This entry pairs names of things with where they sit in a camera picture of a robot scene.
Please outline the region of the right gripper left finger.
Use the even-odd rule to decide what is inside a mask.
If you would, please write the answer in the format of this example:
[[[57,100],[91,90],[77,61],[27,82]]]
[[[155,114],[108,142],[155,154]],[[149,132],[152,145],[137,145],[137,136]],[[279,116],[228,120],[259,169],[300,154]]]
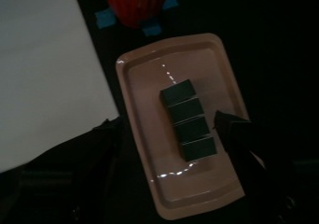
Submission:
[[[107,120],[0,173],[0,224],[100,224],[121,131]]]

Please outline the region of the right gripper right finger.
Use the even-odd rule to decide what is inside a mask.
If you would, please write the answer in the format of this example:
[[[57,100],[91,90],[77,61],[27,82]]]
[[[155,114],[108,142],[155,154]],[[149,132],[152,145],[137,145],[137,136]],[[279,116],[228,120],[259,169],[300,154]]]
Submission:
[[[291,136],[220,111],[215,129],[244,190],[252,224],[319,224],[319,157],[292,157]]]

